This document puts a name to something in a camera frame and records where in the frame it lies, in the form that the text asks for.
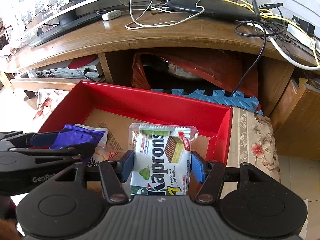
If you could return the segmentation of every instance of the monitor stand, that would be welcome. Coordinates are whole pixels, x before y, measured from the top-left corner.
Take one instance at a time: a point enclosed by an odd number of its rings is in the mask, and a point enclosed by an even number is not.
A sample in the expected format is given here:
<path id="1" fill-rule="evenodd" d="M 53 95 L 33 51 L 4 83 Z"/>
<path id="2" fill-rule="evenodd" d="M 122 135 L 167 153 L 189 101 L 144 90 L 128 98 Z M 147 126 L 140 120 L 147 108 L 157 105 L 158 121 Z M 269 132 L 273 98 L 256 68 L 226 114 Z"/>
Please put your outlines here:
<path id="1" fill-rule="evenodd" d="M 84 27 L 88 24 L 94 23 L 100 20 L 101 17 L 102 15 L 98 15 L 95 12 L 93 12 L 78 18 L 76 15 L 76 10 L 66 12 L 57 17 L 59 19 L 60 25 L 57 25 L 51 28 L 50 30 L 46 31 L 45 33 L 39 35 L 29 44 L 29 47 L 35 47 L 47 41 L 51 41 L 66 33 Z"/>

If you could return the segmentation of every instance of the transparent plastic wrapper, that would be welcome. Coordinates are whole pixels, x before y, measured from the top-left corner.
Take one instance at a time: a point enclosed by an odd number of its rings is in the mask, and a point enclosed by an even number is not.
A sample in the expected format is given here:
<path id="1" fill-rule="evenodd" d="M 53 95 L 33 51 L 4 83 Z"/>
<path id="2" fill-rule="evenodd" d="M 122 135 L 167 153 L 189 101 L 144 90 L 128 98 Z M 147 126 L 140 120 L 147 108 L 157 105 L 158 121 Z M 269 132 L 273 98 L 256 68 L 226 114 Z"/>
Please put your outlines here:
<path id="1" fill-rule="evenodd" d="M 138 195 L 186 195 L 190 180 L 193 126 L 132 123 L 129 145 L 135 159 L 130 182 Z"/>

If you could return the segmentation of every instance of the red box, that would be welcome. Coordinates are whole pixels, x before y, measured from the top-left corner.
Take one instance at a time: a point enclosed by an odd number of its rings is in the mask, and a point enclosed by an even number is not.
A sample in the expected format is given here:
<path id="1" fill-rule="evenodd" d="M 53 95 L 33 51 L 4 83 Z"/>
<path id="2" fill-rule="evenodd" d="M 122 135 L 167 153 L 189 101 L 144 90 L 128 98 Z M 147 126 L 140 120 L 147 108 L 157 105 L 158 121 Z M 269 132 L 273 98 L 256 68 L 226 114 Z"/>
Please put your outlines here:
<path id="1" fill-rule="evenodd" d="M 65 124 L 83 124 L 95 108 L 144 122 L 194 126 L 200 135 L 209 137 L 206 160 L 227 164 L 232 107 L 148 90 L 81 81 L 39 132 L 59 131 Z"/>

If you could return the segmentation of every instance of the tiled floor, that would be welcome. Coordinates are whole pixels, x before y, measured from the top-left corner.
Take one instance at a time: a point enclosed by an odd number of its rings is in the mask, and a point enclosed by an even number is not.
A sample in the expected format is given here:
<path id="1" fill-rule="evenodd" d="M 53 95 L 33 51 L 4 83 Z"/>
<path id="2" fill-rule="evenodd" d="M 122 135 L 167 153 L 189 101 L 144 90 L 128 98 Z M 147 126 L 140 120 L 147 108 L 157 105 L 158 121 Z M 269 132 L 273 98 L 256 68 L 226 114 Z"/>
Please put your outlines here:
<path id="1" fill-rule="evenodd" d="M 35 113 L 19 91 L 0 90 L 0 131 L 37 132 L 41 123 L 32 121 Z M 320 162 L 279 156 L 279 163 L 282 184 L 309 200 L 306 240 L 320 239 Z"/>

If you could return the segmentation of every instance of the screw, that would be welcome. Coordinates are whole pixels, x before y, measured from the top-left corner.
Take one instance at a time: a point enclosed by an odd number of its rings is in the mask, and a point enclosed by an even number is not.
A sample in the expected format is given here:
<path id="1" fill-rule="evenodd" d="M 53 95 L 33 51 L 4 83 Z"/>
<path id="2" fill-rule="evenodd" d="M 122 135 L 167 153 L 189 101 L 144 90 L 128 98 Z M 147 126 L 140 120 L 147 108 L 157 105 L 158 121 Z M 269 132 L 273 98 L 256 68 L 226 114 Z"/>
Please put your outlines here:
<path id="1" fill-rule="evenodd" d="M 110 200 L 113 202 L 121 202 L 125 200 L 125 195 L 123 194 L 113 194 L 110 197 Z"/>
<path id="2" fill-rule="evenodd" d="M 201 202 L 210 202 L 213 200 L 213 196 L 210 194 L 201 194 L 198 196 L 198 200 Z"/>

